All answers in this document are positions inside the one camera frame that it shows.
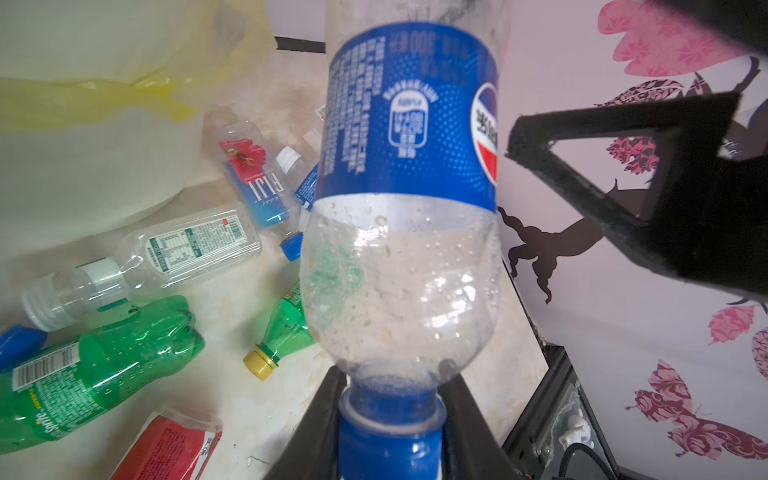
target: plastic bag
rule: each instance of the plastic bag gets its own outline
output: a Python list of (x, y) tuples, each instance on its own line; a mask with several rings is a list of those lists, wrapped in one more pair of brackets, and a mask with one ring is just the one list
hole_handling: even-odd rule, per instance
[(95, 124), (129, 107), (181, 124), (235, 67), (258, 63), (275, 48), (263, 1), (212, 0), (165, 66), (133, 83), (0, 78), (0, 133)]

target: pink wall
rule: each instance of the pink wall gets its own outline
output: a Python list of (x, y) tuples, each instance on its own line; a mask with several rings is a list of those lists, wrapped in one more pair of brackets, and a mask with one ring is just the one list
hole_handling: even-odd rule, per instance
[[(636, 0), (612, 2), (603, 10), (606, 3), (513, 4), (500, 87), (500, 151), (520, 114), (604, 104), (651, 80), (665, 82), (646, 84), (619, 102), (672, 98), (694, 83), (694, 93), (702, 93), (706, 87), (697, 73), (712, 91), (726, 91), (750, 72), (749, 55), (684, 18)], [(768, 138), (768, 120), (762, 117), (768, 107), (757, 110), (768, 97), (765, 58), (760, 69), (735, 119), (744, 129), (731, 132), (742, 150), (761, 149)], [(654, 169), (652, 145), (618, 142), (617, 157), (634, 155), (622, 164), (607, 151), (615, 140), (563, 141), (554, 151), (606, 192), (614, 185), (646, 188)], [(523, 226), (559, 233), (581, 219), (514, 162), (501, 161), (498, 176), (498, 204)], [(641, 191), (620, 195), (630, 203), (642, 198)], [(547, 340), (568, 349), (619, 465), (659, 480), (766, 478), (768, 444), (761, 439), (768, 440), (768, 330), (763, 330), (768, 315), (762, 306), (729, 306), (738, 300), (733, 295), (643, 270), (599, 233), (590, 239), (589, 226), (576, 236), (526, 230), (526, 243), (513, 228), (500, 225), (505, 255), (529, 245), (515, 251), (530, 258), (518, 261), (515, 284)], [(582, 250), (556, 259), (553, 254)], [(550, 303), (534, 268), (539, 277), (551, 273)], [(647, 416), (625, 408), (638, 405)]]

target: bottle label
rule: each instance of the bottle label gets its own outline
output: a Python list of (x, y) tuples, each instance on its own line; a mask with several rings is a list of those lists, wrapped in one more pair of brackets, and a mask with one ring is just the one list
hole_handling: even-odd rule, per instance
[(266, 165), (266, 151), (252, 141), (243, 139), (219, 142), (227, 154), (227, 173), (262, 228), (271, 227), (289, 216), (280, 193), (283, 182)]
[(296, 189), (296, 198), (301, 202), (301, 206), (312, 211), (312, 205), (315, 204), (315, 189), (317, 187), (317, 165), (306, 176), (299, 188)]
[(13, 369), (14, 392), (29, 398), (22, 414), (40, 438), (60, 439), (107, 411), (83, 383), (79, 365), (80, 343), (74, 342)]
[(283, 295), (283, 300), (295, 306), (300, 311), (303, 311), (301, 305), (301, 285), (299, 285), (299, 282), (294, 283), (293, 286), (290, 287), (286, 294)]
[(164, 273), (226, 250), (245, 239), (240, 219), (230, 215), (151, 237), (145, 249), (152, 266)]
[(497, 83), (488, 49), (451, 26), (348, 41), (329, 70), (317, 198), (414, 194), (495, 211)]

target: marble tabletop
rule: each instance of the marble tabletop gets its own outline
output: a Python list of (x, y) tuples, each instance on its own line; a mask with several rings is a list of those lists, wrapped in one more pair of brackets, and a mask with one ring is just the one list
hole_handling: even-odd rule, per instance
[[(276, 51), (253, 75), (237, 79), (217, 103), (237, 103), (238, 113), (254, 119), (270, 140), (290, 144), (296, 129), (281, 130), (280, 125), (300, 122), (312, 102), (322, 99), (325, 72), (323, 55)], [(18, 295), (28, 281), (107, 256), (119, 240), (138, 227), (232, 199), (233, 192), (218, 171), (208, 161), (201, 161), (187, 188), (152, 216), (112, 232), (0, 264), (3, 320), (23, 318)], [(152, 382), (62, 440), (3, 455), (0, 477), (105, 480), (152, 410), (170, 400), (214, 412), (223, 420), (223, 436), (203, 480), (262, 478), (280, 456), (332, 365), (317, 345), (283, 359), (266, 382), (243, 365), (245, 354), (263, 336), (274, 303), (298, 278), (298, 262), (289, 263), (270, 237), (265, 236), (263, 243), (263, 252), (257, 258), (182, 290), (207, 343), (189, 366), (174, 376)], [(502, 281), (500, 298), (495, 334), (464, 371), (499, 444), (547, 371), (522, 306), (506, 279)], [(78, 327), (64, 329), (51, 334), (49, 343), (77, 334)]]

